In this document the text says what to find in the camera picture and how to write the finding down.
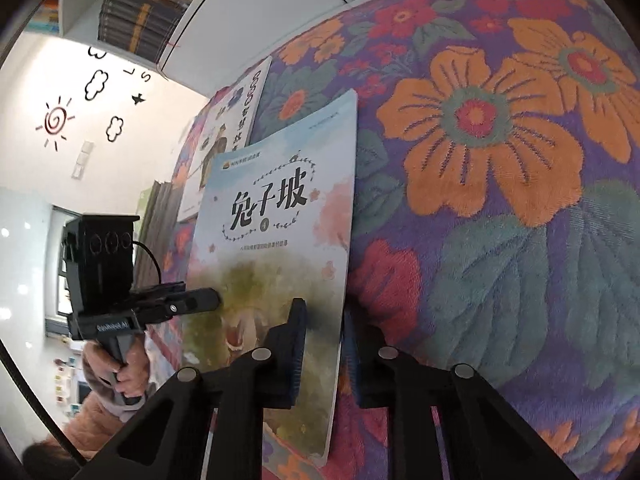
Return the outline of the person's left hand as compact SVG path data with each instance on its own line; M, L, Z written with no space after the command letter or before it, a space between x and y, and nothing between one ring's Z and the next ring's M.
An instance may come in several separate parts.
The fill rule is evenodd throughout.
M126 356L119 360L113 358L102 344L88 342L82 354L85 376L92 373L127 399L143 396L150 379L150 360L144 343L145 336L134 336Z

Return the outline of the person's pink sleeve forearm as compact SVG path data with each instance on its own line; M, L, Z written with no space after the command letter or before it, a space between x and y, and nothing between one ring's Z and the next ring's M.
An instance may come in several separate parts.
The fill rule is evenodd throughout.
M155 392L155 385L149 380L143 396L127 399L105 382L96 379L92 373L85 378L90 393L82 402L78 414L63 428L63 434L82 456L90 460L137 414ZM33 479L70 479L79 470L72 456L52 437L25 448L22 462Z

